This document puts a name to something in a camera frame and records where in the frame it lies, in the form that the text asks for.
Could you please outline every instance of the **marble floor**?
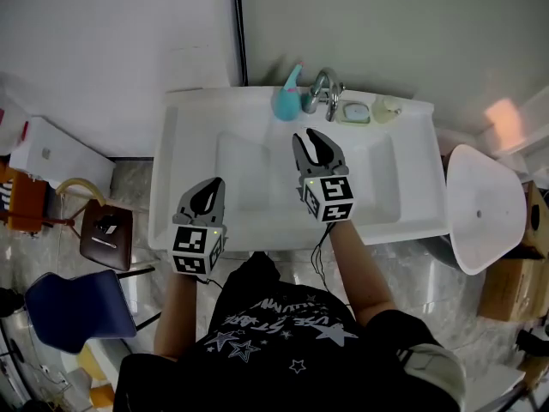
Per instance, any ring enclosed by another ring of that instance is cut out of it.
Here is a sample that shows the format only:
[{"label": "marble floor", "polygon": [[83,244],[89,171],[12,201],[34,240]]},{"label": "marble floor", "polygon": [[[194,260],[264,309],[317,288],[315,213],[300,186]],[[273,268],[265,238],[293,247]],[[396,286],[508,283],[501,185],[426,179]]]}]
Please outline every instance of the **marble floor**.
[{"label": "marble floor", "polygon": [[[112,182],[112,197],[135,206],[148,207],[152,162],[120,161]],[[74,197],[57,198],[58,214],[70,215],[84,202]],[[171,269],[164,252],[152,251],[147,244],[148,217],[134,214],[133,260],[159,258],[162,262],[150,274],[123,281],[124,292],[136,322],[157,313],[163,303]],[[0,286],[24,293],[35,279],[46,272],[70,278],[102,270],[103,267],[80,256],[78,240],[60,226],[45,228],[35,238],[0,227]],[[502,323],[476,316],[484,274],[466,276],[439,263],[415,241],[374,245],[371,254],[377,261],[404,312],[423,319],[435,338],[462,359],[468,377],[482,375],[492,363],[515,361],[520,355],[513,349],[516,323]],[[310,251],[272,251],[285,281],[322,287],[310,263]],[[212,278],[223,284],[229,273],[248,257],[247,252],[224,252]],[[335,295],[347,302],[341,278],[329,242],[323,246],[327,284]],[[213,284],[200,285],[198,291],[197,337],[202,337],[220,290]],[[18,312],[4,321],[8,335],[20,345],[27,363],[23,365],[30,388],[40,397],[64,402],[67,410],[89,410],[90,405],[71,386],[61,383],[62,364],[58,352],[41,344],[29,326],[27,313]],[[151,352],[156,323],[140,330],[128,342],[134,351]],[[39,365],[46,364],[44,375]]]}]

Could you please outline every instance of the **black t-shirt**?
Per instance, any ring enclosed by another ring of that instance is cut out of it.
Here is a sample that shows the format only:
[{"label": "black t-shirt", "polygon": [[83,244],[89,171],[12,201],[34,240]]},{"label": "black t-shirt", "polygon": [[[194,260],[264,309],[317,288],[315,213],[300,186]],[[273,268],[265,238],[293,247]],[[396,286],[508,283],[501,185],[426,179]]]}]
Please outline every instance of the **black t-shirt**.
[{"label": "black t-shirt", "polygon": [[381,312],[361,327],[332,294],[277,282],[214,320],[177,363],[126,357],[114,410],[463,407],[462,366],[423,322],[402,312]]}]

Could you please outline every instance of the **chrome faucet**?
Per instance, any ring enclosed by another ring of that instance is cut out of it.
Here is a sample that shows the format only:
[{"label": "chrome faucet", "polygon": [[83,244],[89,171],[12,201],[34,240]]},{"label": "chrome faucet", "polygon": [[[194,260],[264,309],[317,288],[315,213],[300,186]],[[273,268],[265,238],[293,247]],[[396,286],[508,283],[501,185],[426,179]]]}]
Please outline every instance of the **chrome faucet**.
[{"label": "chrome faucet", "polygon": [[[328,82],[328,91],[323,90],[325,82]],[[303,95],[301,107],[304,112],[311,114],[317,110],[319,101],[325,102],[328,104],[326,120],[332,122],[343,90],[345,90],[345,86],[337,78],[334,70],[324,67],[318,72],[317,79],[311,85],[309,92]]]}]

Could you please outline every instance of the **white sink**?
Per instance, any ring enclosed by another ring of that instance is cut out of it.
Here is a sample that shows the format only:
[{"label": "white sink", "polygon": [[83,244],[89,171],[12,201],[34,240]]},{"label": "white sink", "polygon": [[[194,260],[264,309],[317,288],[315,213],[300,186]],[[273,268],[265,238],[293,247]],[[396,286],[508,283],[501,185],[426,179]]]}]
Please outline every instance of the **white sink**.
[{"label": "white sink", "polygon": [[[296,191],[299,172],[292,134],[315,128],[343,149],[358,206],[363,241],[415,239],[448,232],[445,189],[432,105],[402,100],[387,124],[329,123],[326,107],[295,121],[275,118],[275,88],[223,88],[169,94],[170,106],[154,159],[149,244],[166,249],[166,227],[179,198],[196,183],[226,182],[227,250],[312,248],[325,225],[308,215]],[[346,91],[343,100],[368,106],[375,95]]]}]

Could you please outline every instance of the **bar of soap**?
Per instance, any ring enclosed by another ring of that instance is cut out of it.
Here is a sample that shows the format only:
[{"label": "bar of soap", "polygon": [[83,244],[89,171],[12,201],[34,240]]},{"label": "bar of soap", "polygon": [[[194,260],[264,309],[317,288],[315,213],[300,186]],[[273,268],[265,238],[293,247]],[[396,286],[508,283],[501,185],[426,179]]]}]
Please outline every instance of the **bar of soap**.
[{"label": "bar of soap", "polygon": [[364,104],[358,102],[347,104],[343,107],[343,112],[345,113],[345,119],[348,122],[370,122],[370,112],[368,111],[368,107]]}]

